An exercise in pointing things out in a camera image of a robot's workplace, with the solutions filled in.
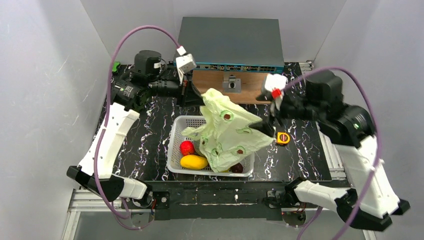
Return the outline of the green black small tool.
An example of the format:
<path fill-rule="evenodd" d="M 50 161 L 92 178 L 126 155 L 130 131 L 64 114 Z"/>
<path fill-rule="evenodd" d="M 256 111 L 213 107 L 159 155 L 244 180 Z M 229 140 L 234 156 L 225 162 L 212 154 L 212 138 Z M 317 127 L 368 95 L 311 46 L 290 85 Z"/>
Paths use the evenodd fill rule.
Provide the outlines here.
<path fill-rule="evenodd" d="M 118 72 L 120 65 L 121 65 L 121 63 L 119 61 L 115 61 L 112 65 L 111 73 L 116 74 Z"/>

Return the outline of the yellow fake mango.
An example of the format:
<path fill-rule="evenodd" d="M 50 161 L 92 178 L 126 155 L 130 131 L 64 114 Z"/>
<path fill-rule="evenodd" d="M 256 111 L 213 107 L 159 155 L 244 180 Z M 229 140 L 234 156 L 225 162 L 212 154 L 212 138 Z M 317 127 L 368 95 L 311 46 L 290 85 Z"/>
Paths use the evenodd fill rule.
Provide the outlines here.
<path fill-rule="evenodd" d="M 206 157 L 191 154 L 183 156 L 180 159 L 180 165 L 189 170 L 202 170 L 209 165 L 209 162 Z"/>

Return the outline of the grey network switch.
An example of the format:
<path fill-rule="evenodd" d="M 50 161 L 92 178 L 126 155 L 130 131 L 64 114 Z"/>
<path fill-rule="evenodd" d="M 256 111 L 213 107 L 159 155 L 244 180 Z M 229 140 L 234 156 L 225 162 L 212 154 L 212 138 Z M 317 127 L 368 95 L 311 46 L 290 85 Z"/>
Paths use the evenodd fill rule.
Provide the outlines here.
<path fill-rule="evenodd" d="M 281 74 L 285 66 L 278 19 L 185 16 L 178 43 L 196 70 Z"/>

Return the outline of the small metal bracket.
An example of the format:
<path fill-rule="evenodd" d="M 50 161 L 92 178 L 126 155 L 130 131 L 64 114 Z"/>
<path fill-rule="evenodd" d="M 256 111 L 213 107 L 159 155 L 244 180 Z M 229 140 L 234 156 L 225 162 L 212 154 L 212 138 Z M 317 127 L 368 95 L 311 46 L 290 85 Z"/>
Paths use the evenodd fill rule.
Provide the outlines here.
<path fill-rule="evenodd" d="M 225 93 L 241 93 L 241 79 L 235 75 L 225 75 L 222 81 L 222 88 Z"/>

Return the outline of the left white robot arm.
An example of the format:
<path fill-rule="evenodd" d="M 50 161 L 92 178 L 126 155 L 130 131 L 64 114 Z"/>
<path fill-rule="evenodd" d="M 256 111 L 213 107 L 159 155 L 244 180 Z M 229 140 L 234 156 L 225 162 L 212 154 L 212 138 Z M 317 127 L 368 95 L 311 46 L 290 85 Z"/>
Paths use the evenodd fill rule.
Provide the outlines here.
<path fill-rule="evenodd" d="M 132 68 L 111 85 L 109 114 L 89 150 L 78 165 L 69 166 L 67 177 L 83 188 L 99 195 L 100 186 L 108 202 L 130 198 L 139 203 L 151 198 L 151 186 L 142 181 L 112 173 L 114 162 L 132 125 L 150 104 L 153 97 L 176 98 L 179 107 L 202 106 L 203 99 L 192 82 L 192 71 L 197 68 L 192 54 L 183 47 L 177 49 L 175 62 L 162 63 L 159 52 L 141 50 Z"/>

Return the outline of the light green plastic bag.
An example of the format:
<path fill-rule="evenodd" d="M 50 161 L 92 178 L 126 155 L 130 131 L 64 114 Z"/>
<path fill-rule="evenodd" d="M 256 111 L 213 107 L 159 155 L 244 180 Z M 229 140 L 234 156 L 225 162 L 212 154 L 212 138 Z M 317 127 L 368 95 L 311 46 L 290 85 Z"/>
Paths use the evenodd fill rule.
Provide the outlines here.
<path fill-rule="evenodd" d="M 201 97 L 204 104 L 199 109 L 205 124 L 186 127 L 181 133 L 199 142 L 199 150 L 214 172 L 229 169 L 274 141 L 274 126 L 262 131 L 251 128 L 252 124 L 262 124 L 262 118 L 220 91 L 210 88 Z"/>

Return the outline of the black base frame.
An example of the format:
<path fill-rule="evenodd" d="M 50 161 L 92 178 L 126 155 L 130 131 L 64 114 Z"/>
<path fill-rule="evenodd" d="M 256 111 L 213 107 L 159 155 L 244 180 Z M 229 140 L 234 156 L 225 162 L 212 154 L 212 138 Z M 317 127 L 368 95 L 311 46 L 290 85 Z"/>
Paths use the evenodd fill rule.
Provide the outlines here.
<path fill-rule="evenodd" d="M 281 220 L 281 210 L 265 205 L 272 190 L 282 191 L 282 181 L 148 181 L 159 208 L 155 220 L 177 219 L 266 219 Z"/>

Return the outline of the red fake strawberry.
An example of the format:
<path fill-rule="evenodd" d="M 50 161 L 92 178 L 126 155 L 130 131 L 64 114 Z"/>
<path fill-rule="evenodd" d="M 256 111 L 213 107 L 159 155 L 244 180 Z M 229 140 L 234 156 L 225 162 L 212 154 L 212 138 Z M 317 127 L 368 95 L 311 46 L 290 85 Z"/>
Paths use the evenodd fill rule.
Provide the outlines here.
<path fill-rule="evenodd" d="M 196 153 L 194 144 L 189 141 L 183 141 L 179 146 L 180 152 L 183 156 L 194 155 Z"/>

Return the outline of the white plastic basket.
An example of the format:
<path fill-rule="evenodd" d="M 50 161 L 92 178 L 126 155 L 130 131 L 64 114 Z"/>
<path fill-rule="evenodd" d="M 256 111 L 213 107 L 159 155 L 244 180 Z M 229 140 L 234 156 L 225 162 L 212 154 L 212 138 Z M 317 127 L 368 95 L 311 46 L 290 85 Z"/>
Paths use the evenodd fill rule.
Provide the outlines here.
<path fill-rule="evenodd" d="M 255 154 L 245 157 L 240 164 L 243 166 L 243 172 L 213 172 L 210 167 L 205 167 L 200 170 L 184 168 L 180 164 L 183 157 L 180 151 L 180 144 L 183 141 L 191 141 L 192 139 L 182 135 L 182 131 L 187 127 L 198 128 L 205 124 L 205 118 L 198 115 L 181 115 L 178 116 L 172 125 L 167 151 L 167 168 L 172 173 L 200 176 L 219 176 L 219 177 L 234 177 L 247 178 L 254 172 Z"/>

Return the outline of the yellow tape measure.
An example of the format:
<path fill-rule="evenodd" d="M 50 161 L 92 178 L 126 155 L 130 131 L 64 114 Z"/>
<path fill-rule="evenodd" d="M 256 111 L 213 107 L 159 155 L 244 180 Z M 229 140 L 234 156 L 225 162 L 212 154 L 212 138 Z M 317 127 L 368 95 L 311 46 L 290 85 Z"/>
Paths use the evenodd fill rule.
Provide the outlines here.
<path fill-rule="evenodd" d="M 276 134 L 275 144 L 279 146 L 286 146 L 291 141 L 291 137 L 286 132 L 278 132 Z"/>

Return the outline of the dark red fake fruit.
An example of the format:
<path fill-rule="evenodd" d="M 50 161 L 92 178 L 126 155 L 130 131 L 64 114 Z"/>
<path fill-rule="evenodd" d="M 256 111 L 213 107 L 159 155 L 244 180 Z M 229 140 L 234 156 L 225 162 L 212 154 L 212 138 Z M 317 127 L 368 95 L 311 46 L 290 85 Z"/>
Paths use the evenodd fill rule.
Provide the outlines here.
<path fill-rule="evenodd" d="M 230 168 L 232 173 L 243 173 L 244 167 L 241 163 L 237 163 Z"/>

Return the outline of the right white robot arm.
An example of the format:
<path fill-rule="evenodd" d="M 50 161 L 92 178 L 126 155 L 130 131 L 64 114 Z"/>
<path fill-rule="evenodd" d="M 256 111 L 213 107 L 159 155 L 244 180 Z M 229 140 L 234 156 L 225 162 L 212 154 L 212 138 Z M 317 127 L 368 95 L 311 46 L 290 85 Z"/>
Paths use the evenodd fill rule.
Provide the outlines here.
<path fill-rule="evenodd" d="M 386 230 L 392 224 L 391 216 L 403 215 L 410 203 L 399 198 L 389 183 L 371 110 L 344 102 L 343 81 L 333 69 L 311 71 L 298 81 L 304 81 L 305 94 L 293 97 L 286 93 L 292 81 L 280 74 L 267 74 L 257 100 L 270 102 L 270 115 L 251 127 L 272 137 L 275 121 L 317 122 L 319 131 L 335 147 L 353 186 L 332 188 L 298 177 L 265 201 L 271 208 L 311 203 L 337 213 L 354 229 Z"/>

